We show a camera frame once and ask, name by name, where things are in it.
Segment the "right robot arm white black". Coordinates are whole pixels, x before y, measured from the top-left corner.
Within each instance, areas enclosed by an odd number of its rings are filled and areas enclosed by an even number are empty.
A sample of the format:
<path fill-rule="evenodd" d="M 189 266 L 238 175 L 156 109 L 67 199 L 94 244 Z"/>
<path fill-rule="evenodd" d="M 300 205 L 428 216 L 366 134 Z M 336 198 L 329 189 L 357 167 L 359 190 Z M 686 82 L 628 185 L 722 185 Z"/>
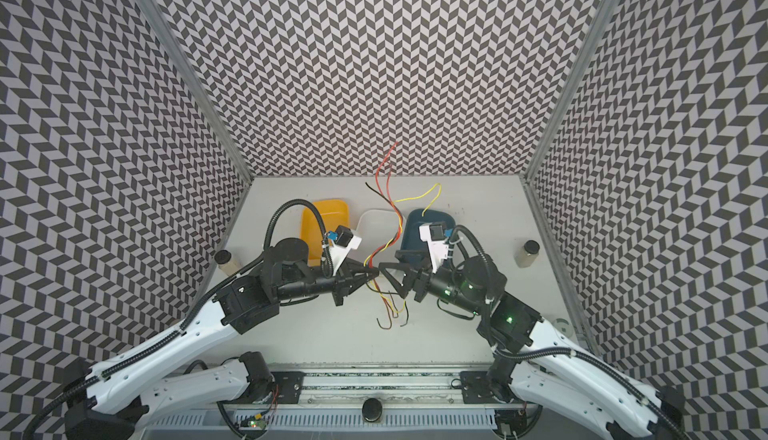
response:
<path fill-rule="evenodd" d="M 424 251 L 400 250 L 378 269 L 401 297 L 432 295 L 478 318 L 493 363 L 489 387 L 501 402 L 550 409 L 603 439 L 685 439 L 684 397 L 610 366 L 506 290 L 507 279 L 471 230 L 420 226 Z"/>

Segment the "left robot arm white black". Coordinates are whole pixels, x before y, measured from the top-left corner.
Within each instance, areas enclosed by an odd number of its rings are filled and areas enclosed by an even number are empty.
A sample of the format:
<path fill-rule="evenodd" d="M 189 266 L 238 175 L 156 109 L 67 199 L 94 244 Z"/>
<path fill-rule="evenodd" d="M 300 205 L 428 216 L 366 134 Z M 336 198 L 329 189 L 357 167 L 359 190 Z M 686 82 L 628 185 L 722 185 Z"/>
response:
<path fill-rule="evenodd" d="M 295 206 L 309 210 L 321 232 L 317 266 L 309 264 L 309 247 L 302 239 L 273 240 L 280 217 Z M 284 306 L 323 294 L 342 305 L 379 274 L 371 264 L 349 258 L 361 242 L 346 226 L 327 229 L 312 202 L 285 202 L 267 224 L 261 254 L 207 291 L 179 323 L 109 360 L 70 364 L 62 392 L 32 417 L 23 438 L 34 438 L 60 406 L 66 409 L 69 439 L 128 439 L 147 424 L 191 406 L 274 397 L 275 381 L 259 352 L 196 373 L 174 372 L 274 318 Z"/>

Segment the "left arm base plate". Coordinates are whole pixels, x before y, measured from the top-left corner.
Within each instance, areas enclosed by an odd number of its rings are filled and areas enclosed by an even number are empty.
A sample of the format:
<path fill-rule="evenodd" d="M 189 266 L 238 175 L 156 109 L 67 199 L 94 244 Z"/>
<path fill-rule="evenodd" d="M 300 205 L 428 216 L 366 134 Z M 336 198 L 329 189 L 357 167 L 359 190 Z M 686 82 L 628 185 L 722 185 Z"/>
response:
<path fill-rule="evenodd" d="M 298 404 L 305 377 L 306 374 L 303 371 L 273 372 L 267 379 L 256 383 L 254 402 L 266 403 L 272 401 L 274 395 L 277 395 L 275 402 L 279 405 Z"/>

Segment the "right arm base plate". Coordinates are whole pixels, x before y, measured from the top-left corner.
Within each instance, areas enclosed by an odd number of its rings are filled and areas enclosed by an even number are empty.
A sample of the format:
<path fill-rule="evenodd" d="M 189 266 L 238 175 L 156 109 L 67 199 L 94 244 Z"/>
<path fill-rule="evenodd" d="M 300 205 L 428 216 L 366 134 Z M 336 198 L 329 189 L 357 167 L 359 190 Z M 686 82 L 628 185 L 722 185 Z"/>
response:
<path fill-rule="evenodd" d="M 459 382 L 465 404 L 507 404 L 513 399 L 509 386 L 485 371 L 461 371 Z"/>

